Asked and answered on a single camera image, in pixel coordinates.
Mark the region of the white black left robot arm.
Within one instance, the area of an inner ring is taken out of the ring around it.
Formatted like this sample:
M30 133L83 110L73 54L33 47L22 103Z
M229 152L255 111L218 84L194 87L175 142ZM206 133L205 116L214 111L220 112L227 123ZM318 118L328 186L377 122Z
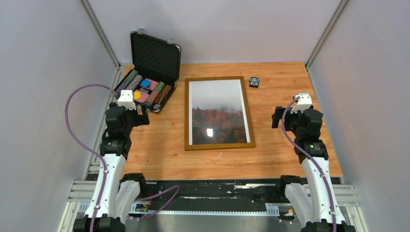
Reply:
M122 173L132 145L131 131L149 124L146 106L126 109L111 103L105 124L96 187L85 215L74 221L75 232L124 232L133 201L148 194L142 173Z

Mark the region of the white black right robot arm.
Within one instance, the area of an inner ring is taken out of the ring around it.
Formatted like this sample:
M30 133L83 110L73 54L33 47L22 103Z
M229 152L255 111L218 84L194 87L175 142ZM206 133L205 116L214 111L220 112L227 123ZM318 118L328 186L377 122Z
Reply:
M285 136L295 135L290 142L305 172L309 190L294 175L282 175L276 195L290 202L303 232L354 232L347 224L337 203L329 172L329 155L320 139L323 114L313 107L293 114L291 108L275 108L272 128L282 126Z

